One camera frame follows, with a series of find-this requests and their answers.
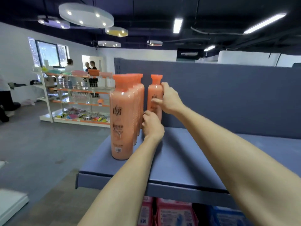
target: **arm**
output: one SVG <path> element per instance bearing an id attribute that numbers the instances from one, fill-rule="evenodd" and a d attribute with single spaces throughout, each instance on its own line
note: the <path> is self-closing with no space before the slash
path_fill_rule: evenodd
<path id="1" fill-rule="evenodd" d="M 143 143 L 96 197 L 78 226 L 136 226 L 156 148 L 164 127 L 156 114 L 143 115 Z"/>
<path id="2" fill-rule="evenodd" d="M 248 141 L 183 105 L 162 83 L 163 100 L 153 99 L 190 132 L 246 216 L 256 225 L 301 225 L 301 179 Z"/>

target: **black ceiling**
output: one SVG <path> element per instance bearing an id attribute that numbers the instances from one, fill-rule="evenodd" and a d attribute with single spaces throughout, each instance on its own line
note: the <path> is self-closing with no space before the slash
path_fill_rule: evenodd
<path id="1" fill-rule="evenodd" d="M 63 30 L 36 21 L 38 15 L 59 17 L 58 6 L 66 2 L 93 5 L 92 0 L 45 0 L 45 12 L 43 0 L 1 0 L 0 21 L 88 46 L 96 46 L 91 42 L 97 40 L 114 40 L 122 48 L 204 49 L 215 44 L 211 53 L 234 49 L 301 54 L 297 46 L 301 43 L 301 0 L 96 0 L 97 7 L 114 16 L 115 26 L 129 31 L 123 38 L 106 35 L 102 29 L 71 24 L 71 29 Z M 243 33 L 277 13 L 287 15 L 252 34 L 210 34 Z M 175 17 L 184 19 L 179 34 L 172 31 Z M 164 43 L 148 47 L 147 40 Z"/>

